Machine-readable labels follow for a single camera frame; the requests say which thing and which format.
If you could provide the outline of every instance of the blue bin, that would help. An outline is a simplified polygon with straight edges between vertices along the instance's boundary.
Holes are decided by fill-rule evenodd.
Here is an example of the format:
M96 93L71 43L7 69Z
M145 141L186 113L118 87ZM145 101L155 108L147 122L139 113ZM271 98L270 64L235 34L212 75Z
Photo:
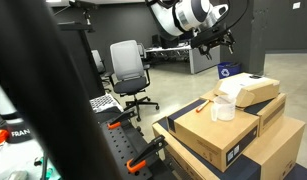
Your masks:
M219 78L223 79L241 72L241 63L222 62L217 65Z

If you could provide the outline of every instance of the chair base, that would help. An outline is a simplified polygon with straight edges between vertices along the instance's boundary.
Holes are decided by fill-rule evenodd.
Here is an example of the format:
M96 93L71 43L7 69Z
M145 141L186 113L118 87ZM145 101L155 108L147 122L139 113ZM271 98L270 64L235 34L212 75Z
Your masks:
M136 107L136 111L137 111L137 118L136 120L138 122L141 121L141 116L140 116L140 105L155 105L155 109L156 110L159 110L160 109L160 106L158 103L156 102L150 102L151 99L147 96L141 98L141 99L136 99L135 95L134 95L134 101L126 101L125 104L126 104L126 108L124 108L124 111L132 108L132 107Z

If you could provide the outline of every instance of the white table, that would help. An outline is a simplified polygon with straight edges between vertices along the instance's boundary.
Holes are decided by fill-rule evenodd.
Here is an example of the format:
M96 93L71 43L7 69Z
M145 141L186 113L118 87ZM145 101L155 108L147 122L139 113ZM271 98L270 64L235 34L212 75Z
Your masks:
M149 48L145 49L146 53L152 52L165 52L165 51L189 51L189 59L190 59L190 69L191 74L196 74L210 67L216 66L220 63L220 48L215 47L211 49L210 54L212 56L212 60L208 60L206 56L202 56L198 49L192 49L191 46L182 46L175 48L163 49L162 47L158 48Z

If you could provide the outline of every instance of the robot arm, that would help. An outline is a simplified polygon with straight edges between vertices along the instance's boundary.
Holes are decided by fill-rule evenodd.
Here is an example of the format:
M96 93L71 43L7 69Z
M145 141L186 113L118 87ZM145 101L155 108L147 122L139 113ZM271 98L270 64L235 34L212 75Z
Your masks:
M218 45L226 45L233 52L235 41L230 30L225 24L218 23L228 10L227 5L213 6L209 0L175 0L172 5L160 0L146 0L146 4L162 38L171 41L194 30L197 35L191 39L191 47L199 48L200 53L209 59L209 50Z

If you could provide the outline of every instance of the black pole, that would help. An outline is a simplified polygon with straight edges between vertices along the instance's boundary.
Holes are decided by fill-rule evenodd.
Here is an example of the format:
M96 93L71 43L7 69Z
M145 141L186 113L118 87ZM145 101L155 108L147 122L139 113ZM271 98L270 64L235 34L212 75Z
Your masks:
M0 84L63 179L120 179L45 0L0 0Z

